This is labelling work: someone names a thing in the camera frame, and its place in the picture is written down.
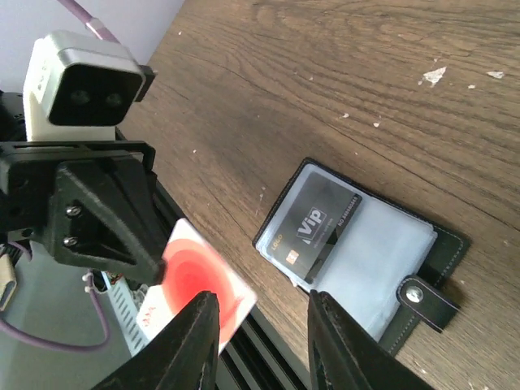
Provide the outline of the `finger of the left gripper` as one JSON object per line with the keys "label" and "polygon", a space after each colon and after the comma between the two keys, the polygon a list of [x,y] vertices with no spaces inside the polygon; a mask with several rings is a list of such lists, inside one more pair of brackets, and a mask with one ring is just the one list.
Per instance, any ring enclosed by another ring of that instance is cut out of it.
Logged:
{"label": "finger of the left gripper", "polygon": [[167,235],[133,156],[61,162],[42,244],[59,263],[160,284]]}

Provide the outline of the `black vip credit card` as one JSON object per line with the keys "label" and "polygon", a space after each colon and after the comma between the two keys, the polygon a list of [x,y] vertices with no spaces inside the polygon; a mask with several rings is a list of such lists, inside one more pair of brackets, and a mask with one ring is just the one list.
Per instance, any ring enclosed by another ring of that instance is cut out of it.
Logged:
{"label": "black vip credit card", "polygon": [[266,245],[267,255],[297,278],[312,284],[346,229],[362,197],[310,168],[294,197],[279,208],[280,224]]}

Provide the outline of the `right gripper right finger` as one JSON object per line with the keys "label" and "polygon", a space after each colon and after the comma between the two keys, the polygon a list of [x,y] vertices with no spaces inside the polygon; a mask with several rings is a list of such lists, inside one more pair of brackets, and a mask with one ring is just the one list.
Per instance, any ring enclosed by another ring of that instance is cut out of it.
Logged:
{"label": "right gripper right finger", "polygon": [[310,292],[308,350],[313,389],[431,388],[382,349],[326,292]]}

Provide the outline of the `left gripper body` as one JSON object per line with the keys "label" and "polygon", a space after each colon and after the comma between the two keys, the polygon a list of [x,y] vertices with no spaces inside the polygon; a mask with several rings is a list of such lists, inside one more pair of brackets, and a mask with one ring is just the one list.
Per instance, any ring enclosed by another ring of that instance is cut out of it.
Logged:
{"label": "left gripper body", "polygon": [[1,231],[56,260],[154,260],[155,150],[143,141],[1,144]]}

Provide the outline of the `red circle credit card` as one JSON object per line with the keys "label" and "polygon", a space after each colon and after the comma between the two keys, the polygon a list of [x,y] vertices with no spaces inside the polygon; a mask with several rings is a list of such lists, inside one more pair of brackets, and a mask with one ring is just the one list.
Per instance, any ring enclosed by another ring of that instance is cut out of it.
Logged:
{"label": "red circle credit card", "polygon": [[164,249],[166,272],[148,288],[136,320],[152,340],[200,292],[219,302],[219,352],[222,352],[257,302],[255,291],[228,265],[187,219],[175,223]]}

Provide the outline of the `black card holder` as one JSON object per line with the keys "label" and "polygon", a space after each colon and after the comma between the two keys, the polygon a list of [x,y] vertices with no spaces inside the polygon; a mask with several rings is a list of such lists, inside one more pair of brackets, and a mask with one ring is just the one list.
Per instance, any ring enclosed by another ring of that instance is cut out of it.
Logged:
{"label": "black card holder", "polygon": [[[281,206],[314,168],[359,194],[362,201],[312,284],[267,255]],[[443,331],[460,306],[442,287],[470,246],[462,234],[433,223],[362,187],[346,175],[305,158],[271,207],[253,247],[306,293],[330,294],[390,354],[418,323]]]}

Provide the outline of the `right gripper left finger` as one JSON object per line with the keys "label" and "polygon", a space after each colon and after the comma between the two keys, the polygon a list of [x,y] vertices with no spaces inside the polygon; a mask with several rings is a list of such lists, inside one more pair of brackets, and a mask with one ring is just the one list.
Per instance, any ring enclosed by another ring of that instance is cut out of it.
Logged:
{"label": "right gripper left finger", "polygon": [[218,299],[200,292],[143,350],[93,389],[213,389],[218,351]]}

